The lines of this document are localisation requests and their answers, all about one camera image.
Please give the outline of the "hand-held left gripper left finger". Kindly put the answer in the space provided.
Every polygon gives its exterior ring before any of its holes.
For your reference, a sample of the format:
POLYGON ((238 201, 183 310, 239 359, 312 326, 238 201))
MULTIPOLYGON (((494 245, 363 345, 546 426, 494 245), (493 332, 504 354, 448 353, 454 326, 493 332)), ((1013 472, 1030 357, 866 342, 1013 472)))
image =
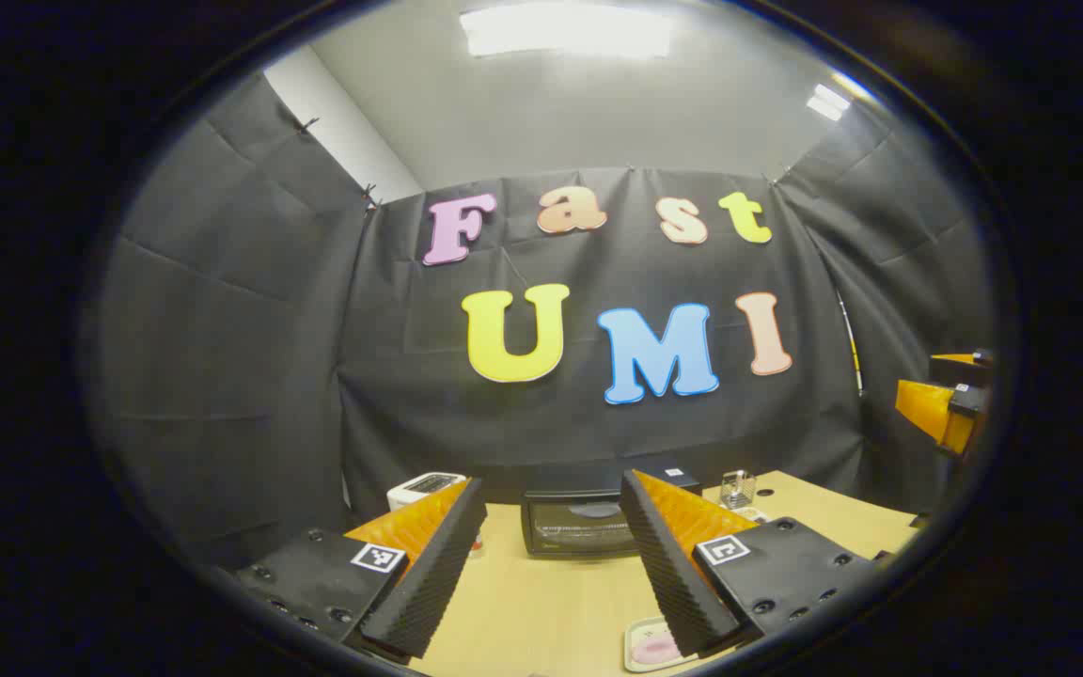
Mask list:
POLYGON ((484 484, 464 479, 360 528, 301 528, 213 567, 213 583, 314 663, 408 664, 429 650, 486 517, 484 484))

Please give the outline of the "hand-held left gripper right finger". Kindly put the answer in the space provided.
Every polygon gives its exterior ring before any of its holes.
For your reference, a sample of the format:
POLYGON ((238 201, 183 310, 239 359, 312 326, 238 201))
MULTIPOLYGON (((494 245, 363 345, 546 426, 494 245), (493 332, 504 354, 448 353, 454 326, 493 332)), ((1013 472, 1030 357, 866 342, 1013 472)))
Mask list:
POLYGON ((619 477, 619 509, 683 655, 785 632, 878 571, 798 519, 756 523, 634 468, 619 477))

